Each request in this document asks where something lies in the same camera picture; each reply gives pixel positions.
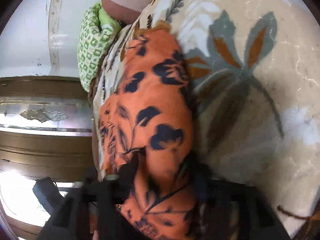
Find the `green checkered pillow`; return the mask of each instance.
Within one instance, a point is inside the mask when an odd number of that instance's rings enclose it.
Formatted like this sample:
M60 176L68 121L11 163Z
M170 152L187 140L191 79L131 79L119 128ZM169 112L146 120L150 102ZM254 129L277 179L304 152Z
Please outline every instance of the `green checkered pillow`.
M77 57L81 84L86 92L89 92L91 80L97 74L102 55L120 30L120 24L105 12L101 3L96 3L84 13Z

